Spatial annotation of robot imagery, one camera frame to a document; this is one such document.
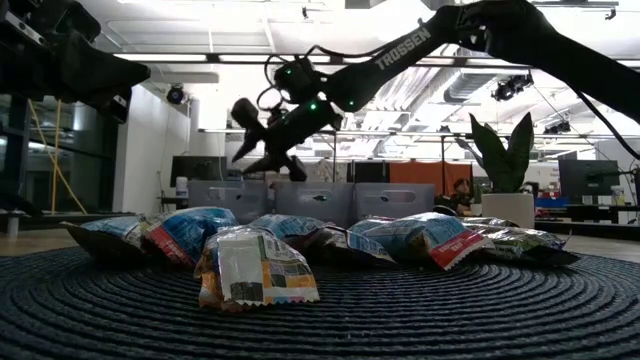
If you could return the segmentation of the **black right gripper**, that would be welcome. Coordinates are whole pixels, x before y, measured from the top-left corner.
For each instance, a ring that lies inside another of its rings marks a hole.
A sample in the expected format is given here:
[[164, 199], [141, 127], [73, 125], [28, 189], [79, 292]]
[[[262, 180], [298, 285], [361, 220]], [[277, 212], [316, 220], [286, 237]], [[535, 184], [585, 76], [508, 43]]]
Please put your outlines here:
[[232, 162], [242, 159], [256, 148], [259, 141], [263, 141], [266, 154], [244, 169], [244, 174], [278, 172], [286, 167], [291, 181], [306, 181], [304, 168], [289, 157], [287, 151], [304, 143], [327, 125], [339, 130], [343, 116], [334, 110], [329, 101], [319, 98], [303, 103], [290, 112], [282, 112], [280, 108], [273, 108], [270, 112], [270, 123], [264, 127], [258, 120], [258, 109], [247, 98], [234, 103], [231, 117], [245, 129], [245, 134]]

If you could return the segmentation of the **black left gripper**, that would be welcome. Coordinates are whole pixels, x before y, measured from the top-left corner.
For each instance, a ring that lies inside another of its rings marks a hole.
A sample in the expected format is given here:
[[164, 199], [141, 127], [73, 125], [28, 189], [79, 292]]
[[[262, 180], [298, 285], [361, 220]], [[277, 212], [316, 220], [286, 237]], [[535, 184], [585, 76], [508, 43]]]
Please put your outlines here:
[[40, 101], [52, 96], [64, 103], [83, 103], [117, 123], [127, 121], [130, 88], [147, 80], [147, 66], [94, 48], [72, 34], [50, 53], [1, 55], [1, 92]]

